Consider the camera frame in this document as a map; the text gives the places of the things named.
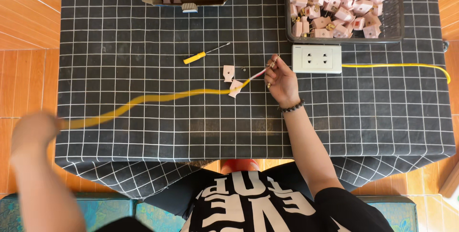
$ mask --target outlet faceplate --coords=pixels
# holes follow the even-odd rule
[[[341,46],[293,45],[291,49],[296,73],[341,73]]]

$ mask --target black grid tablecloth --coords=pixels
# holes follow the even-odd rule
[[[444,67],[438,0],[404,0],[405,39],[342,45],[344,64],[424,63]],[[58,115],[80,119],[134,97],[228,89],[223,65],[243,81],[272,53],[291,63],[284,0],[228,0],[224,6],[146,6],[141,0],[62,0]],[[183,59],[232,42],[204,59]],[[444,74],[430,68],[343,68],[298,74],[301,98],[338,177],[356,186],[455,153]],[[144,198],[198,170],[194,160],[292,158],[277,103],[263,80],[236,100],[199,95],[133,107],[114,121],[63,130],[55,162]]]

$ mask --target black t-shirt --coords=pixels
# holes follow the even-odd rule
[[[98,231],[150,231],[133,218]],[[202,190],[181,232],[392,232],[376,208],[341,188],[325,188],[314,202],[258,171],[239,171]]]

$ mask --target blurred hand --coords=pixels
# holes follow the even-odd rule
[[[49,142],[59,133],[59,123],[58,118],[46,112],[22,117],[13,130],[11,159],[42,157]]]
[[[277,54],[273,54],[268,61],[270,65],[276,61],[273,68],[268,68],[265,72],[264,81],[271,83],[269,92],[279,103],[281,108],[290,108],[300,103],[298,94],[298,80],[296,74],[290,70],[288,65]]]

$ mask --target beaded bracelet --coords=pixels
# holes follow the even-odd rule
[[[304,106],[304,99],[301,99],[300,103],[296,104],[295,106],[292,106],[290,108],[281,108],[280,106],[277,107],[277,110],[279,110],[280,112],[292,112],[294,110],[297,110],[299,109],[300,107]]]

